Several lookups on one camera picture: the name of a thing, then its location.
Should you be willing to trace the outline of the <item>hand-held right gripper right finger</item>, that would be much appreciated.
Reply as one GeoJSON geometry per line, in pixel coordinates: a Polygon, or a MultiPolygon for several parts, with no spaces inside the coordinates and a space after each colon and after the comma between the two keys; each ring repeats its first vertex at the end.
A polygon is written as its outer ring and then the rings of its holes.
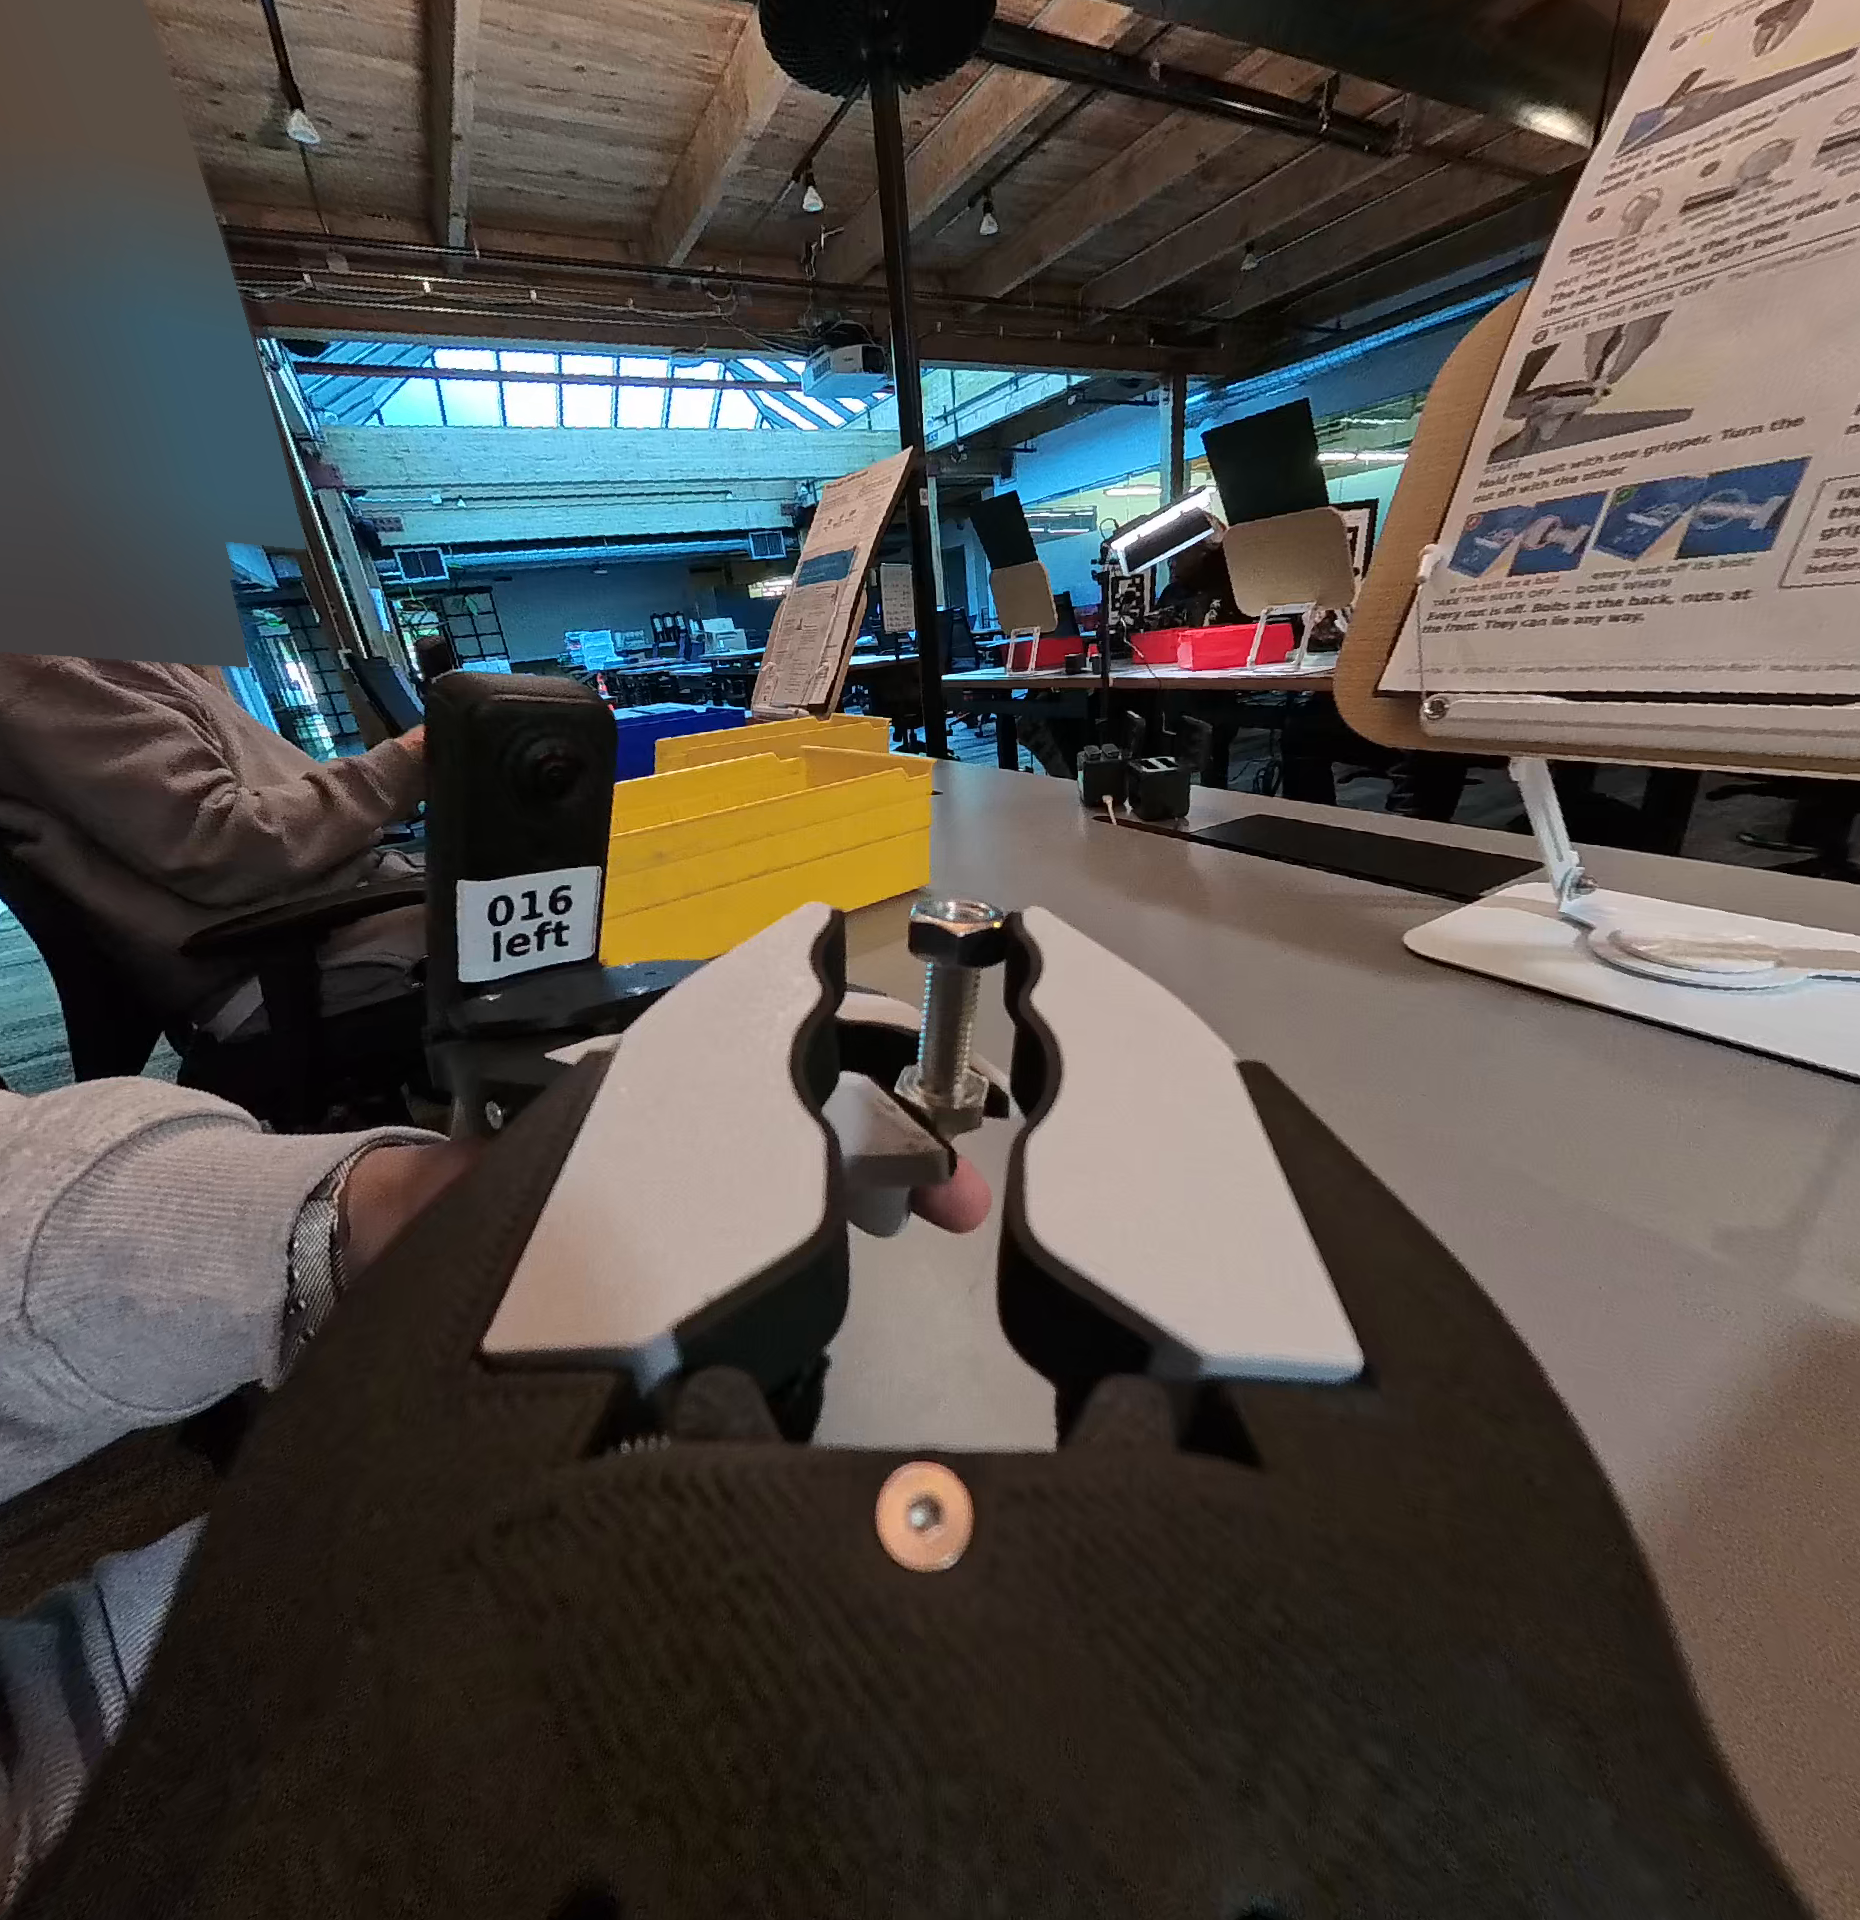
{"type": "Polygon", "coordinates": [[[1047,908],[1004,959],[1016,1135],[998,1320],[1062,1440],[1111,1381],[1349,1390],[1359,1332],[1240,1063],[1197,1012],[1047,908]]]}

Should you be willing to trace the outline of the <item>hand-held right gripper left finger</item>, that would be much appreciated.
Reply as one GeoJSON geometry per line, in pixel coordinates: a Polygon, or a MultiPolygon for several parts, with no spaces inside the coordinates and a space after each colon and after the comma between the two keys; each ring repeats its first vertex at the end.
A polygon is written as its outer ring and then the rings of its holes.
{"type": "Polygon", "coordinates": [[[847,1313],[845,919],[804,903],[563,1069],[481,1168],[481,1406],[808,1440],[847,1313]]]}

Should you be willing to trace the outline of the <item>steel hex nut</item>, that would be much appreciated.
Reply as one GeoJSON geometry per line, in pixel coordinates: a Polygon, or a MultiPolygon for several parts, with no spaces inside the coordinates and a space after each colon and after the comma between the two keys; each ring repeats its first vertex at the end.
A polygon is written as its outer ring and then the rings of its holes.
{"type": "Polygon", "coordinates": [[[979,1068],[964,1068],[946,1085],[931,1085],[920,1064],[909,1063],[898,1071],[892,1097],[945,1144],[978,1132],[986,1119],[1012,1114],[1004,1079],[979,1068]]]}

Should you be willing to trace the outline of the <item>steel hex bolt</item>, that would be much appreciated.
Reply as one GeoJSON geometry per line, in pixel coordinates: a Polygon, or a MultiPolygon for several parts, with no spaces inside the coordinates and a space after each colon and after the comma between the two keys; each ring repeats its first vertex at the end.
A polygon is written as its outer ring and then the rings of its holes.
{"type": "Polygon", "coordinates": [[[979,899],[917,899],[906,948],[923,969],[917,1082],[923,1093],[956,1101],[969,1076],[979,983],[1005,956],[1008,916],[979,899]]]}

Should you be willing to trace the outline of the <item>person's left forearm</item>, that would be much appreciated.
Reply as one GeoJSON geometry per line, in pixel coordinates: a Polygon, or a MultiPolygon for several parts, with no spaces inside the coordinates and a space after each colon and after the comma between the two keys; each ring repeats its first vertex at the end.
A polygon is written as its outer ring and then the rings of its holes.
{"type": "Polygon", "coordinates": [[[295,1221],[377,1141],[142,1079],[0,1092],[0,1506],[276,1381],[295,1221]]]}

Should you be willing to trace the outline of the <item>grey desk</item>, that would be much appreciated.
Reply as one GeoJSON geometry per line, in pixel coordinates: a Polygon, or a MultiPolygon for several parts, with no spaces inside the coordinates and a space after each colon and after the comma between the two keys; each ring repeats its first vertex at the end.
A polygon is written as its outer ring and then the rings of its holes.
{"type": "Polygon", "coordinates": [[[1435,1233],[1588,1431],[1700,1702],[1860,1917],[1860,1085],[1428,965],[1444,912],[933,765],[933,884],[1157,976],[1435,1233]]]}

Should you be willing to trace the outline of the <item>person's left hand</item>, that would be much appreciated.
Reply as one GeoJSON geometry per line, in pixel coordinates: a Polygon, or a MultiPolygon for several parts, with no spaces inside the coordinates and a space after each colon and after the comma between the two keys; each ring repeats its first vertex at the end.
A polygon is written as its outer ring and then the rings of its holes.
{"type": "MultiPolygon", "coordinates": [[[[354,1161],[338,1203],[335,1248],[341,1284],[358,1281],[420,1212],[427,1212],[484,1159],[486,1144],[461,1138],[433,1145],[379,1145],[354,1161]]],[[[908,1207],[940,1233],[966,1235],[989,1220],[991,1188],[975,1166],[956,1156],[943,1182],[909,1191],[908,1207]]]]}

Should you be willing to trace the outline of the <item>yellow plastic bin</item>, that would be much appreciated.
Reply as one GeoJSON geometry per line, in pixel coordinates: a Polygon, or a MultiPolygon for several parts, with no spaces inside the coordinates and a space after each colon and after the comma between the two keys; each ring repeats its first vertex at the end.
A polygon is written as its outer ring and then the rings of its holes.
{"type": "Polygon", "coordinates": [[[931,874],[920,759],[798,747],[613,790],[598,960],[709,960],[806,903],[854,912],[931,874]]]}
{"type": "Polygon", "coordinates": [[[802,756],[804,750],[892,754],[892,727],[881,716],[835,715],[827,719],[747,719],[738,727],[703,730],[660,738],[652,747],[652,774],[673,776],[707,765],[748,756],[802,756]]]}

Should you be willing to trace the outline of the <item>silver wristwatch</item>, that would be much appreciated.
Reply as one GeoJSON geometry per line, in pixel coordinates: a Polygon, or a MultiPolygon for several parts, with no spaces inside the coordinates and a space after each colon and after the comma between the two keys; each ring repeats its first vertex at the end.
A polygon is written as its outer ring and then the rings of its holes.
{"type": "Polygon", "coordinates": [[[284,1308],[284,1366],[319,1332],[346,1284],[341,1199],[354,1163],[335,1166],[293,1217],[284,1308]]]}

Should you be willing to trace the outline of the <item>cardboard document board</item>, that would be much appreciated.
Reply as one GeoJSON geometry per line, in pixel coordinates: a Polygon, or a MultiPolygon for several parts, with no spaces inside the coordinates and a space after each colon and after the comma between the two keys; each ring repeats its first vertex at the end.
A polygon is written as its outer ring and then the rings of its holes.
{"type": "Polygon", "coordinates": [[[750,688],[748,716],[772,724],[835,712],[862,622],[869,567],[903,499],[908,449],[827,481],[781,595],[750,688]]]}

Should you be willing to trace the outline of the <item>wooden background table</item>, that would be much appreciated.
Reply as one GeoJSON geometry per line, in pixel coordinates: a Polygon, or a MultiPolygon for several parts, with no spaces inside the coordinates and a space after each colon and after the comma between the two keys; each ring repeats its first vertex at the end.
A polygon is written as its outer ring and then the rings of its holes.
{"type": "Polygon", "coordinates": [[[1100,670],[1070,676],[1062,668],[1005,670],[978,668],[943,676],[943,688],[951,698],[998,698],[1012,693],[1082,693],[1100,694],[1103,686],[1112,698],[1253,698],[1262,693],[1329,694],[1334,686],[1332,659],[1302,659],[1278,665],[1247,665],[1232,668],[1182,668],[1152,667],[1147,663],[1116,663],[1109,677],[1100,670]]]}

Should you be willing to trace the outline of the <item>red plastic bin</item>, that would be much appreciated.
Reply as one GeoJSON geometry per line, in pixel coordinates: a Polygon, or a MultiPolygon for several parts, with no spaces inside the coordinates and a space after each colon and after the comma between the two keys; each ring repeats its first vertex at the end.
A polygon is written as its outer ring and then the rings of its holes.
{"type": "Polygon", "coordinates": [[[1234,622],[1224,627],[1145,630],[1129,641],[1133,658],[1152,668],[1177,668],[1200,676],[1226,673],[1329,673],[1336,649],[1306,649],[1298,625],[1281,619],[1269,622],[1234,622]]]}

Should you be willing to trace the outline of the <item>tan board stand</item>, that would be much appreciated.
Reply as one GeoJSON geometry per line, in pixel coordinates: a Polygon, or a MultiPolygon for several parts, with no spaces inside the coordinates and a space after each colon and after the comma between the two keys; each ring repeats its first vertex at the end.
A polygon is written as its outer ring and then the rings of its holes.
{"type": "Polygon", "coordinates": [[[1041,562],[993,567],[991,602],[1004,639],[1004,673],[1035,670],[1045,636],[1053,633],[1056,605],[1051,582],[1041,562]]]}
{"type": "Polygon", "coordinates": [[[1229,524],[1221,556],[1229,597],[1251,621],[1249,668],[1288,663],[1318,614],[1353,612],[1359,597],[1349,533],[1332,505],[1229,524]]]}

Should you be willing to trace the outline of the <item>wood and white document stand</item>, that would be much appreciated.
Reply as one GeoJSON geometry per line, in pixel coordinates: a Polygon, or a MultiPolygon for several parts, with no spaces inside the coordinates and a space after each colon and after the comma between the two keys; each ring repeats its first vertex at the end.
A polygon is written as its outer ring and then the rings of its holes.
{"type": "Polygon", "coordinates": [[[1407,935],[1425,962],[1758,1052],[1860,1085],[1860,936],[1633,896],[1589,877],[1557,761],[1860,784],[1860,700],[1386,690],[1383,677],[1526,295],[1492,311],[1433,383],[1336,667],[1348,725],[1410,750],[1503,759],[1541,879],[1407,935]]]}

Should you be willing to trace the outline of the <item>printed instruction sheet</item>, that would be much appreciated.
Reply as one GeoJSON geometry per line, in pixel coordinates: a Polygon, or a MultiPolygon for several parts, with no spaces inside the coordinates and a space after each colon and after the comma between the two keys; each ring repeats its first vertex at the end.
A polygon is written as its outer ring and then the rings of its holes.
{"type": "Polygon", "coordinates": [[[1667,5],[1386,690],[1860,700],[1860,2],[1667,5]]]}

